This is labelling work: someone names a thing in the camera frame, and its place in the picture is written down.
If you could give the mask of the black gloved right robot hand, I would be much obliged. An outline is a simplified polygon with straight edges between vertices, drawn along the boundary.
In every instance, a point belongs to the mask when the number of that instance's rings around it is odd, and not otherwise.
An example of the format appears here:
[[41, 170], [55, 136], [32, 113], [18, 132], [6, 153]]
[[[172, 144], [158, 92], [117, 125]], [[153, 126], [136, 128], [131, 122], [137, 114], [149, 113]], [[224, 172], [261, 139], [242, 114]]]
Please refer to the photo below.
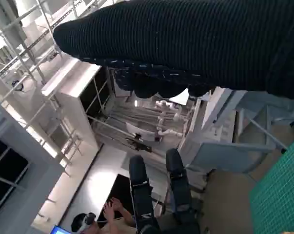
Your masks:
[[60, 50], [139, 98], [215, 87], [294, 100], [294, 0], [130, 0], [58, 25]]

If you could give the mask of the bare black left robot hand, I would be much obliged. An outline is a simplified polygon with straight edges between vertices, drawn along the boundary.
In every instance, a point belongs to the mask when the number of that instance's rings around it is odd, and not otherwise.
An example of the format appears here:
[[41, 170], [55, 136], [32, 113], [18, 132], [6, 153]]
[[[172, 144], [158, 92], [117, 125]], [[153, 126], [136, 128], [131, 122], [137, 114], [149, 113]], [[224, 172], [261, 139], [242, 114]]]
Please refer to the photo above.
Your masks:
[[166, 152], [166, 170], [173, 204], [173, 221], [162, 229], [154, 215], [151, 186], [144, 159], [136, 155], [130, 159], [130, 190], [138, 234], [199, 234], [200, 226], [192, 208], [192, 196], [187, 172], [177, 149]]

